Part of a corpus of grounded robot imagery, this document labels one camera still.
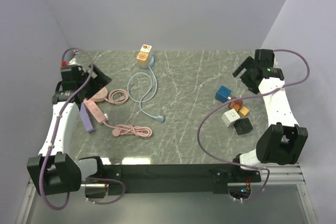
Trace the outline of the pink round socket base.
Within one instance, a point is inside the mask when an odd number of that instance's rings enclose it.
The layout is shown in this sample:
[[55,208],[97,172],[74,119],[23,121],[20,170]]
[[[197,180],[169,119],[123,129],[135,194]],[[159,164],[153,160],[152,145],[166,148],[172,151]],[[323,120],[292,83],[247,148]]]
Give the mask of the pink round socket base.
[[99,103],[106,100],[108,96],[108,89],[106,87],[103,87],[100,91],[98,91],[95,95],[93,95],[89,101]]

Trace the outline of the purple USB power strip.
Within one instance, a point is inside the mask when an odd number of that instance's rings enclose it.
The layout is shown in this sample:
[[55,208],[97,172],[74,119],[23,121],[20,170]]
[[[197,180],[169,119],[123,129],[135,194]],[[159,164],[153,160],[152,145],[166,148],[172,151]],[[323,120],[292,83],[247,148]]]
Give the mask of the purple USB power strip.
[[82,121],[82,123],[85,127],[85,130],[88,133],[94,132],[95,129],[94,129],[92,123],[91,123],[89,114],[86,110],[86,107],[85,107],[84,103],[82,103],[81,106],[80,106],[79,115],[80,115],[81,121]]

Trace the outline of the brown patterned cube socket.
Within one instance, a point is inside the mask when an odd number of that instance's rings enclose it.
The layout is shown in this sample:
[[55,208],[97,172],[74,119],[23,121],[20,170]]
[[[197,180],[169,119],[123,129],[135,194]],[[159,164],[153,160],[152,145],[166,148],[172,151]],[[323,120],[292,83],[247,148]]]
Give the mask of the brown patterned cube socket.
[[234,109],[236,112],[238,112],[241,107],[243,106],[243,100],[241,99],[237,99],[236,97],[231,97],[230,98],[230,103],[228,104],[228,108],[231,110],[231,109]]

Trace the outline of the blue cube socket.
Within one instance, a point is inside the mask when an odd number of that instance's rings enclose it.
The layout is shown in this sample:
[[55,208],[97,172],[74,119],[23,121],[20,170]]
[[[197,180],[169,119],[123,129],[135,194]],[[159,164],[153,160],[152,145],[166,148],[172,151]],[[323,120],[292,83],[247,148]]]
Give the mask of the blue cube socket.
[[225,103],[229,100],[231,92],[232,92],[231,89],[225,86],[220,86],[220,88],[217,90],[215,94],[215,99],[221,103]]

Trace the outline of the small orange cube plug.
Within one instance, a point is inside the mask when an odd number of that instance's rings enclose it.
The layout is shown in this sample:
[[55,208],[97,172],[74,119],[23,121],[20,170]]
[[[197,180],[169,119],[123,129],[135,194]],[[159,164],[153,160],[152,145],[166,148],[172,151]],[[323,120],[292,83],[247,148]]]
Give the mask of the small orange cube plug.
[[238,110],[238,114],[241,118],[244,118],[248,115],[248,113],[250,112],[250,110],[246,107],[246,106],[242,106],[239,110]]

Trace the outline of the pink power strip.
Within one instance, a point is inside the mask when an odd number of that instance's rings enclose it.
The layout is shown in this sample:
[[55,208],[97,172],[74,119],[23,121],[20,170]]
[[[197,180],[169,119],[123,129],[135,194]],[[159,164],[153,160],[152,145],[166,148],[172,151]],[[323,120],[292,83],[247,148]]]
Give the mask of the pink power strip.
[[91,100],[84,100],[83,101],[86,108],[89,110],[93,118],[99,123],[102,124],[107,121],[107,117],[105,114],[100,110],[97,104]]

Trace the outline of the yellow patterned cube socket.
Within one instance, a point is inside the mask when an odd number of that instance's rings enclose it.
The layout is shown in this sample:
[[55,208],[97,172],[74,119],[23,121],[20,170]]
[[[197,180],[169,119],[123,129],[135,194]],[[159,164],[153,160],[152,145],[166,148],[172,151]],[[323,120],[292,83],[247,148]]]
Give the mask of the yellow patterned cube socket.
[[150,61],[150,55],[147,52],[140,51],[136,57],[137,64],[142,67],[146,68]]

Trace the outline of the black cube socket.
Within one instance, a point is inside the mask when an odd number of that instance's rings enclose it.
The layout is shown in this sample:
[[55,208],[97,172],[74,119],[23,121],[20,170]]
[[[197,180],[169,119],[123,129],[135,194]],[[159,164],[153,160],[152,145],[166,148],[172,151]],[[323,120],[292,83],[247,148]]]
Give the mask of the black cube socket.
[[234,123],[234,128],[238,135],[244,135],[252,131],[253,126],[249,118],[242,118]]

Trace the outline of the light blue round socket base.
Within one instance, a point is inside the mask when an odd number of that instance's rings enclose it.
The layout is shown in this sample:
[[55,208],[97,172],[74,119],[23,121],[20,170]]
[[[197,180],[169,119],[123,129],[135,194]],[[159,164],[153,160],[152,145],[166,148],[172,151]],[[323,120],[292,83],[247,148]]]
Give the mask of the light blue round socket base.
[[144,66],[139,66],[141,69],[149,69],[149,68],[152,68],[154,66],[154,63],[155,63],[155,60],[154,60],[154,56],[152,55],[150,60],[149,60],[149,63],[146,67]]

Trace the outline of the white patterned cube socket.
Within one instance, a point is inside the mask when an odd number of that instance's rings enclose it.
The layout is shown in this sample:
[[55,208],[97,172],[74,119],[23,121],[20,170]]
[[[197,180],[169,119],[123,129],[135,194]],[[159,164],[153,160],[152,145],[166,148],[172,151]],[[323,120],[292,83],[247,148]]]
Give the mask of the white patterned cube socket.
[[152,50],[151,45],[143,44],[140,51],[149,54]]

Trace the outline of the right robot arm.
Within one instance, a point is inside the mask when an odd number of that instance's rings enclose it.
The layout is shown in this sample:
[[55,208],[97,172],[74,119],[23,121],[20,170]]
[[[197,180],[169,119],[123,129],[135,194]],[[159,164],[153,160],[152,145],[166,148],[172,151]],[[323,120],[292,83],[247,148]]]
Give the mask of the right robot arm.
[[253,168],[266,164],[295,164],[308,138],[308,130],[295,119],[285,91],[282,70],[273,67],[274,60],[257,60],[248,57],[233,72],[236,77],[242,70],[241,81],[249,91],[262,94],[266,108],[268,127],[257,141],[254,150],[240,154],[239,163],[232,166],[230,175],[241,182]]

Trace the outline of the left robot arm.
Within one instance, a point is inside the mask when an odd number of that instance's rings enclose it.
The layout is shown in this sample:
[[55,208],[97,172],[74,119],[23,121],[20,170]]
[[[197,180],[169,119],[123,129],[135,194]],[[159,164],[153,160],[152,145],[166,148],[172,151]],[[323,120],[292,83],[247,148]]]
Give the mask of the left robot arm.
[[78,191],[88,178],[93,183],[104,179],[105,170],[99,156],[75,162],[70,155],[73,126],[80,107],[111,82],[94,64],[89,70],[80,65],[61,67],[62,80],[52,97],[53,117],[46,140],[36,157],[29,158],[27,170],[40,195]]

